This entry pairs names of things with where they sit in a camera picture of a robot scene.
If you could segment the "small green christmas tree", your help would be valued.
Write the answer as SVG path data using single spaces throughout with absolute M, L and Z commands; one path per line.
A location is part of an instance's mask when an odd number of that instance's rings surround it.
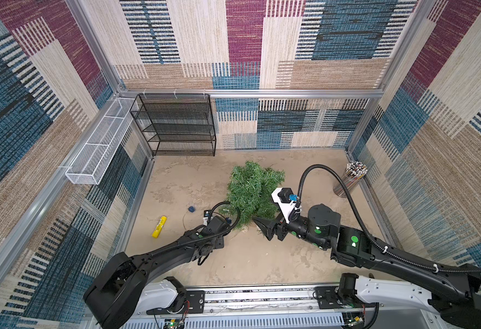
M 240 210 L 237 229 L 247 227 L 253 216 L 262 219 L 276 216 L 278 207 L 273 203 L 271 194 L 285 178 L 285 171 L 262 167 L 250 160 L 233 168 L 227 186 L 227 201 L 233 211 Z

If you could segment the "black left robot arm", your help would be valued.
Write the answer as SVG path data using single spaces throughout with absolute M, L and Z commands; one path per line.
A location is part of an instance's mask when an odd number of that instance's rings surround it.
M 180 313 L 187 306 L 187 290 L 167 277 L 147 289 L 155 278 L 182 264 L 202 263 L 214 249 L 224 247 L 224 236 L 236 225 L 215 215 L 206 225 L 186 231 L 177 241 L 152 252 L 113 256 L 83 295 L 102 328 L 120 328 L 137 313 L 162 309 Z

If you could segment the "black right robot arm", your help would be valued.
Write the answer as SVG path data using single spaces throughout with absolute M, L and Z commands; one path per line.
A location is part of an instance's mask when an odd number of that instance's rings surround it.
M 408 306 L 437 314 L 443 321 L 460 328 L 481 328 L 481 276 L 473 265 L 453 268 L 431 263 L 402 252 L 403 262 L 380 248 L 380 239 L 370 241 L 361 230 L 341 225 L 341 216 L 324 204 L 313 206 L 306 217 L 287 221 L 282 214 L 268 220 L 254 217 L 268 240 L 283 240 L 287 234 L 307 241 L 331 259 L 348 267 L 366 268 L 393 275 L 399 280 L 385 281 L 344 273 L 333 293 L 339 304 L 387 304 Z

